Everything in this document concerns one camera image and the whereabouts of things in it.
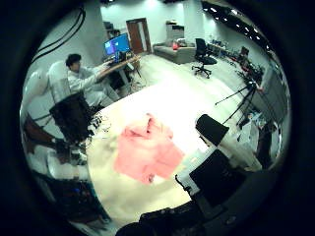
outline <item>doorway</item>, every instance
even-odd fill
[[[134,19],[126,23],[134,53],[152,53],[147,19]]]

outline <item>white wall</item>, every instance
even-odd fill
[[[87,16],[81,29],[64,45],[33,63],[29,73],[38,67],[47,71],[53,62],[65,60],[70,53],[81,54],[83,56],[82,63],[85,65],[94,66],[99,64],[103,55],[102,44],[107,40],[99,7],[100,4],[97,0],[87,1],[85,4]],[[40,47],[62,36],[75,22],[78,13],[79,11],[76,10],[62,19],[52,29]]]
[[[217,21],[212,15],[205,12],[203,13],[203,20],[205,29],[204,39],[206,41],[213,39],[227,41],[226,26],[222,22]]]
[[[195,38],[205,36],[203,8],[201,0],[186,0],[184,5],[185,38],[195,42]]]
[[[119,0],[100,8],[104,22],[113,23],[121,32],[127,32],[126,21],[147,18],[151,45],[166,40],[165,22],[175,20],[184,25],[183,3],[164,4],[158,0]]]
[[[70,53],[81,54],[83,57],[82,63],[86,66],[96,66],[101,63],[101,58],[104,55],[102,44],[107,40],[107,37],[101,19],[99,1],[87,1],[85,10],[87,13],[86,20],[77,34],[60,48],[38,59],[30,66],[24,88],[26,86],[29,87],[28,78],[33,71],[41,68],[43,72],[46,73],[51,64],[59,60],[65,61]],[[52,29],[40,47],[49,44],[64,34],[75,22],[78,13],[78,11],[72,12],[62,19],[58,25]],[[27,110],[32,118],[37,118],[48,114],[53,104],[52,96],[48,89],[43,96],[36,97],[23,109]],[[44,119],[38,122],[39,125],[43,125],[46,120],[47,119]],[[45,131],[57,138],[63,137],[53,120],[45,127]]]

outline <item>office chair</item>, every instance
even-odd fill
[[[201,67],[192,66],[192,70],[195,68],[198,69],[195,71],[195,75],[197,75],[198,72],[205,73],[207,75],[207,78],[209,78],[209,75],[211,74],[211,71],[205,68],[205,65],[214,65],[217,64],[217,60],[208,56],[208,49],[206,42],[203,38],[196,38],[196,55],[195,58],[197,61],[201,62],[203,65]]]

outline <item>light stand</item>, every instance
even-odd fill
[[[237,121],[236,125],[239,124],[239,122],[241,121],[241,119],[243,118],[244,116],[244,113],[245,111],[248,109],[250,103],[251,103],[251,100],[253,99],[253,96],[255,94],[255,91],[256,91],[256,85],[253,83],[253,82],[250,82],[246,87],[238,90],[237,92],[235,92],[234,94],[232,95],[229,95],[227,96],[226,98],[218,101],[215,103],[215,105],[218,105],[219,103],[229,99],[230,97],[234,96],[234,95],[237,95],[238,93],[242,94],[241,92],[245,89],[248,89],[248,92],[247,94],[243,97],[242,101],[239,103],[239,105],[237,106],[236,110],[223,122],[223,124],[225,124],[229,119],[231,119],[233,117],[233,115],[245,104],[245,101],[248,100],[248,104],[246,105],[246,108],[241,116],[241,118]]]

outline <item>chair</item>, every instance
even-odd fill
[[[193,66],[191,69],[192,70],[198,69],[197,71],[195,71],[195,75],[201,72],[201,73],[205,73],[207,75],[207,78],[209,78],[211,71],[206,69],[205,66],[214,65],[214,64],[217,64],[218,62],[216,59],[208,56],[209,51],[207,49],[206,41],[203,38],[196,38],[196,45],[197,45],[197,49],[196,49],[195,58],[197,61],[201,62],[203,65],[201,67]]]

